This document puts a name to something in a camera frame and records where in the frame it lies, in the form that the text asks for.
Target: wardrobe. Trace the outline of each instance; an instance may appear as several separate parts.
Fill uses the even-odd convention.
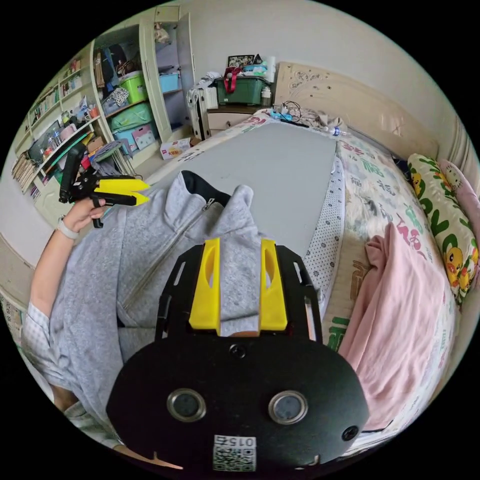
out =
[[[156,26],[168,33],[168,41],[156,41]],[[137,168],[154,155],[163,142],[171,142],[192,134],[186,96],[195,84],[194,58],[191,48],[190,14],[181,16],[179,6],[157,6],[135,15],[96,38],[90,45],[91,74],[95,84],[95,60],[100,50],[112,46],[123,50],[126,60],[136,59],[141,63],[141,73],[148,95],[143,108],[151,112],[155,142],[133,151],[133,168]],[[162,89],[161,76],[178,74],[175,88]],[[102,89],[96,89],[97,105],[102,105]],[[137,104],[122,108],[120,113]],[[111,113],[100,108],[100,124],[107,142],[115,140],[115,127]]]

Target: watch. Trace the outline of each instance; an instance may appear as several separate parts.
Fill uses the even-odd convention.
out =
[[[76,231],[70,230],[64,224],[64,218],[65,218],[65,215],[61,216],[58,219],[58,225],[57,225],[56,229],[59,230],[60,232],[62,232],[70,240],[76,240],[79,237],[79,234]]]

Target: red bag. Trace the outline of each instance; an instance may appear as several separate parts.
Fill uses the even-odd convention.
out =
[[[241,68],[236,66],[229,66],[223,75],[223,84],[225,85],[225,91],[228,94],[232,94],[235,91],[237,85],[237,75],[242,71]]]

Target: white watch strap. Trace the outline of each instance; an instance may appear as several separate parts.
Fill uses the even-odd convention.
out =
[[[60,232],[62,232],[70,240],[76,240],[79,237],[79,234],[77,232],[72,231],[65,226],[63,218],[60,218],[60,220],[58,221],[57,229],[60,230]]]

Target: person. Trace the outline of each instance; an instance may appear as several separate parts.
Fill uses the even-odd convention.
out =
[[[177,465],[159,459],[148,459],[128,449],[115,432],[106,431],[83,408],[73,392],[55,384],[55,374],[62,375],[53,361],[50,345],[50,320],[64,269],[75,244],[75,236],[93,219],[100,219],[106,211],[105,200],[95,208],[91,199],[83,199],[73,205],[50,237],[33,274],[30,301],[21,329],[22,357],[42,390],[54,405],[82,432],[102,445],[124,455],[151,464],[181,469]],[[49,382],[42,375],[49,372]]]

